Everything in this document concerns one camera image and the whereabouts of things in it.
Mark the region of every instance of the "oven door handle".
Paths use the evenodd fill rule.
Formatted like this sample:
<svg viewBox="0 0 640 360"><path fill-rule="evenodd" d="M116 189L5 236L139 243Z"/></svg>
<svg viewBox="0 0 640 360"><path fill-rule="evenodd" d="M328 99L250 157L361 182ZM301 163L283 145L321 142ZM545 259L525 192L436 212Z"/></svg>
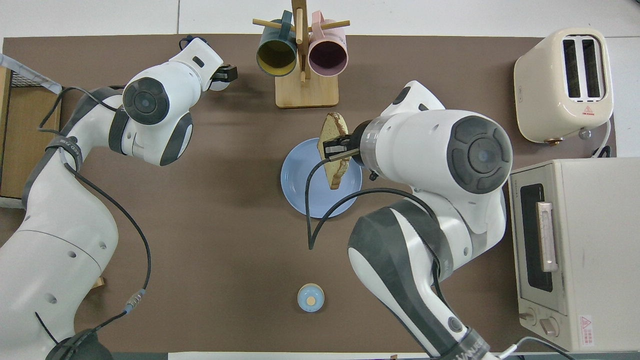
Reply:
<svg viewBox="0 0 640 360"><path fill-rule="evenodd" d="M536 202L538 223L538 241L540 245L540 260L542 271L555 272L558 270L556 261L556 241L552 218L553 204L551 202Z"/></svg>

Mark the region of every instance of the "mug handle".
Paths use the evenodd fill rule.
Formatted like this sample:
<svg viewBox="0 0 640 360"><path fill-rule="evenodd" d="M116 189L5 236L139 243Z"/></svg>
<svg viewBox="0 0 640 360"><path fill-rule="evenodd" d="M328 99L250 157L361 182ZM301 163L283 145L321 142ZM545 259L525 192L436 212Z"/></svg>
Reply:
<svg viewBox="0 0 640 360"><path fill-rule="evenodd" d="M291 21L293 20L293 13L285 10L282 12L282 27L280 28L280 34L278 35L279 39L287 40L289 39L289 32L291 31Z"/></svg>
<svg viewBox="0 0 640 360"><path fill-rule="evenodd" d="M320 25L324 22L324 16L321 11L316 11L311 14L311 31L314 32L316 39L324 38L324 33Z"/></svg>

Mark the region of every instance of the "brown tabletop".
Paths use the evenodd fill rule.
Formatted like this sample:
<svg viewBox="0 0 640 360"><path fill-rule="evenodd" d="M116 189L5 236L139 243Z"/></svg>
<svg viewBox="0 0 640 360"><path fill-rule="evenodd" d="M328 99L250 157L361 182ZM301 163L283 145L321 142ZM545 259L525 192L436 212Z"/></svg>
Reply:
<svg viewBox="0 0 640 360"><path fill-rule="evenodd" d="M397 200L359 198L329 221L307 250L305 218L285 200L280 169L298 143L317 137L329 109L281 110L274 84L255 63L258 35L204 35L239 78L207 92L192 109L194 132L181 159L154 167L109 149L95 149L82 173L118 200L149 239L153 272L141 306L100 332L116 352L290 351L419 352L420 347L361 285L347 257L359 216ZM7 38L4 53L65 86L125 84L179 51L179 35ZM482 113L504 126L514 168L552 158L584 158L604 135L535 144L518 132L513 64L537 38L349 36L349 66L340 75L342 114L350 129L384 110L410 80L428 87L446 108ZM62 123L79 95L63 101ZM614 135L609 142L614 145ZM379 179L363 188L407 187ZM146 261L133 226L113 206L120 243L89 292L76 329L119 313L142 284ZM0 209L0 243L23 210ZM308 314L296 294L319 284L326 304ZM501 351L522 336L511 229L504 239L442 284L452 308Z"/></svg>

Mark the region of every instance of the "screw hole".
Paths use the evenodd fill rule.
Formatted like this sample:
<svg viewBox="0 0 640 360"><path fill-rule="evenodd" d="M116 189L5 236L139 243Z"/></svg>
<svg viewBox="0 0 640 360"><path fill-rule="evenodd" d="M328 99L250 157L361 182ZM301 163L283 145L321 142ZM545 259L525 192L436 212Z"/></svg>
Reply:
<svg viewBox="0 0 640 360"><path fill-rule="evenodd" d="M50 304L57 304L58 303L58 299L56 299L55 296L53 296L53 294L50 293L46 293L44 295L44 298L47 300L48 303Z"/></svg>

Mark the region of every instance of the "toast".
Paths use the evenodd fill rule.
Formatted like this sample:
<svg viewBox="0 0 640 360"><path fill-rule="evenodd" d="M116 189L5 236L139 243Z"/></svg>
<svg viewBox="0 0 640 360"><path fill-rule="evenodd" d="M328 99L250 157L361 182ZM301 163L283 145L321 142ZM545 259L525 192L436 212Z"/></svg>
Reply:
<svg viewBox="0 0 640 360"><path fill-rule="evenodd" d="M320 130L320 139L318 139L317 145L320 158L322 160L325 159L323 142L341 135L347 135L348 133L347 123L342 118L342 115L338 113L327 114L324 124L322 125L322 130ZM346 158L324 164L324 172L326 173L326 179L329 182L329 188L331 190L336 190L340 186L340 180L349 168L350 159L351 158Z"/></svg>

